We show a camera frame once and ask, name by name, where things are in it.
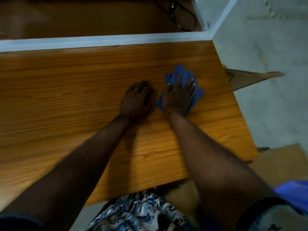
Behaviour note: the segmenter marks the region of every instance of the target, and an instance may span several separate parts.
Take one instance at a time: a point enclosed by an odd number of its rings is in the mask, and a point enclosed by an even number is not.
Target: concrete floor
[[[214,36],[221,62],[230,69],[281,71],[235,92],[256,146],[300,143],[308,152],[308,0],[238,0]]]

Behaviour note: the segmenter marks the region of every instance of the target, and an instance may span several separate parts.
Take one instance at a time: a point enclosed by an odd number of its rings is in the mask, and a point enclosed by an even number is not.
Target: table top
[[[204,96],[188,115],[243,160],[257,155],[211,41],[0,54],[0,209],[110,122],[129,85],[182,64]],[[165,114],[156,109],[119,144],[86,205],[188,177]]]

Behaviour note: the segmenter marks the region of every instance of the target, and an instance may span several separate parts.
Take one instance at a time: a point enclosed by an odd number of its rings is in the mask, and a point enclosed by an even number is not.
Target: blue cloth
[[[181,65],[176,65],[175,70],[172,74],[166,74],[165,75],[165,81],[166,84],[171,83],[172,86],[174,86],[175,81],[176,81],[176,77],[178,74],[181,74],[182,76],[182,83],[181,83],[181,87],[184,86],[186,84],[186,82],[188,81],[188,79],[190,79],[191,77],[195,78],[195,75],[191,72],[189,72],[187,69],[185,69],[183,66]],[[198,102],[198,100],[203,96],[204,91],[199,87],[196,86],[195,87],[195,97],[192,100],[192,103],[189,107],[189,109],[187,110],[187,113],[189,113],[189,111],[191,110],[191,108]],[[161,95],[156,103],[156,105],[161,109],[164,110],[163,108],[163,95]]]

